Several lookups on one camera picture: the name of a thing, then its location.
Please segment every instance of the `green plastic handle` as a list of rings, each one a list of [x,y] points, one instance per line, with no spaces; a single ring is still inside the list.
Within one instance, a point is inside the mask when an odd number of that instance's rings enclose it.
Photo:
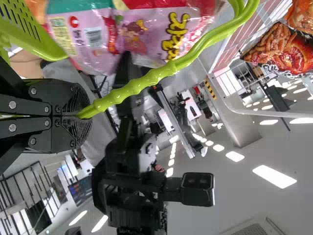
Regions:
[[[146,87],[156,85],[163,78],[172,76],[181,69],[189,66],[204,49],[229,37],[240,26],[246,23],[255,13],[260,3],[260,0],[248,0],[244,7],[243,0],[228,1],[234,8],[235,18],[233,20],[203,35],[190,51],[181,58],[175,61],[169,61],[166,65],[158,69],[152,69],[145,76],[133,79],[126,86],[115,89],[109,95],[95,100],[92,105],[78,113],[77,117],[81,119],[92,118],[94,115],[104,112],[108,107],[122,103],[127,97],[139,94]]]

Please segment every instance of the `black metal bracket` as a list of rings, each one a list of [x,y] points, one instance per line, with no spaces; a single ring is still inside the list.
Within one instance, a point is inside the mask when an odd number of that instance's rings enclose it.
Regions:
[[[5,94],[0,94],[0,110],[2,113],[14,115],[48,116],[51,114],[51,106],[48,103],[16,98]]]

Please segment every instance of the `support column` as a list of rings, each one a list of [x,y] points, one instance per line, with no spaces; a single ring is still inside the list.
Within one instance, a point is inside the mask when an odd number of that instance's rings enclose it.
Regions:
[[[210,99],[216,108],[224,126],[235,147],[243,148],[261,138],[258,125],[254,124],[250,115],[236,114],[230,111],[223,100],[227,99],[233,107],[243,109],[243,102],[237,94],[226,97],[221,86],[213,74],[209,74],[209,81],[216,95],[216,99]]]

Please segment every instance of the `person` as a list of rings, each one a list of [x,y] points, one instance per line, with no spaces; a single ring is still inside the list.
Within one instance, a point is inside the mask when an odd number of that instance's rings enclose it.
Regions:
[[[206,119],[210,119],[210,122],[213,122],[213,113],[210,110],[209,106],[207,105],[206,101],[204,99],[201,99],[200,97],[198,97],[198,103],[197,103],[198,107],[203,110],[205,118]]]

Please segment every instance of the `barcode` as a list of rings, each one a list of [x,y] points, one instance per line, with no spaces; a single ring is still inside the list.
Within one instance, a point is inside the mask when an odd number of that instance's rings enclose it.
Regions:
[[[85,29],[85,34],[90,47],[99,47],[102,45],[101,32],[101,27]]]

